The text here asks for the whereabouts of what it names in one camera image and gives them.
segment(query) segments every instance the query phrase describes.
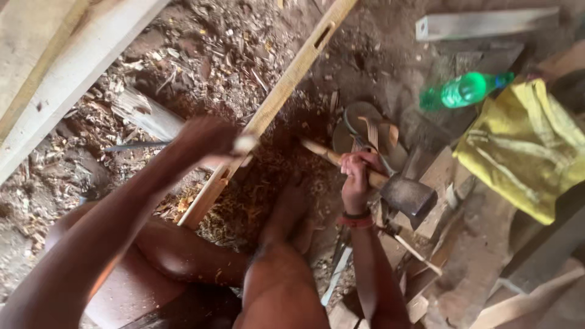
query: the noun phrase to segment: green plastic bottle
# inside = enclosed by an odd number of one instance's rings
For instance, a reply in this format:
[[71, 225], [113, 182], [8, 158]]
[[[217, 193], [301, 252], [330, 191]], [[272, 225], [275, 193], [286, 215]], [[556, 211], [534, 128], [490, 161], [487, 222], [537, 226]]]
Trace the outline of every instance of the green plastic bottle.
[[514, 73], [506, 72], [494, 76], [479, 72], [469, 72], [447, 81], [438, 87], [423, 90], [420, 106], [427, 111], [441, 108], [458, 108], [483, 100], [496, 88], [503, 88], [514, 79]]

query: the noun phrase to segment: rectangular hole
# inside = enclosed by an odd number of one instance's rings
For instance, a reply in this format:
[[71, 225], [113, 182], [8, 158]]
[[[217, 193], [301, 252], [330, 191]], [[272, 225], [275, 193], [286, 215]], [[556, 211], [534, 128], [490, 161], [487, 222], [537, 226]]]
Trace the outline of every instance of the rectangular hole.
[[313, 44], [313, 46], [316, 49], [319, 49], [319, 46], [321, 45], [321, 43], [323, 42], [323, 40], [325, 39], [325, 37], [327, 36], [327, 33], [329, 33], [329, 31], [331, 31], [331, 25], [327, 26], [327, 28], [319, 36], [319, 39], [317, 39], [317, 41], [315, 41], [315, 44]]

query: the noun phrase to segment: wooden axe handle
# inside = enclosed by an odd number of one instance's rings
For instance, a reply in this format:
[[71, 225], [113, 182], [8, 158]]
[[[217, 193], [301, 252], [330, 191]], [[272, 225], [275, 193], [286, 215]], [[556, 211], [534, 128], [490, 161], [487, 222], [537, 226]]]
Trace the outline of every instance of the wooden axe handle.
[[[341, 167], [341, 155], [335, 153], [332, 149], [328, 149], [319, 143], [315, 143], [312, 140], [307, 138], [301, 138], [301, 144], [305, 146], [308, 150], [315, 153], [316, 155], [322, 157], [323, 159], [333, 163], [337, 167]], [[370, 186], [375, 189], [381, 190], [386, 183], [388, 183], [387, 176], [384, 176], [374, 170], [367, 169], [368, 171], [368, 181]]]

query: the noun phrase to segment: black bracelet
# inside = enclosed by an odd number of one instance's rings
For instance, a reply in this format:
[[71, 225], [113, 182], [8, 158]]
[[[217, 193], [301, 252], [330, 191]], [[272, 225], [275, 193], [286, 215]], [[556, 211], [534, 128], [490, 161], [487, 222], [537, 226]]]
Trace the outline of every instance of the black bracelet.
[[350, 219], [350, 220], [362, 220], [364, 218], [367, 218], [369, 215], [371, 215], [371, 211], [370, 211], [369, 208], [366, 209], [366, 212], [365, 213], [362, 213], [362, 214], [359, 214], [359, 215], [350, 215], [350, 214], [347, 213], [347, 211], [344, 211], [343, 212], [343, 216], [345, 218]]

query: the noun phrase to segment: bottle cap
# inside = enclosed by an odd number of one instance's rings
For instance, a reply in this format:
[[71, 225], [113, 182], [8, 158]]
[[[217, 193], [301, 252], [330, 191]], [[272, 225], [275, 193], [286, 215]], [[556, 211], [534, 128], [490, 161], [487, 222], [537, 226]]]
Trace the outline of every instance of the bottle cap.
[[514, 73], [506, 72], [498, 74], [495, 77], [495, 86], [497, 88], [504, 88], [505, 86], [509, 85], [514, 80]]

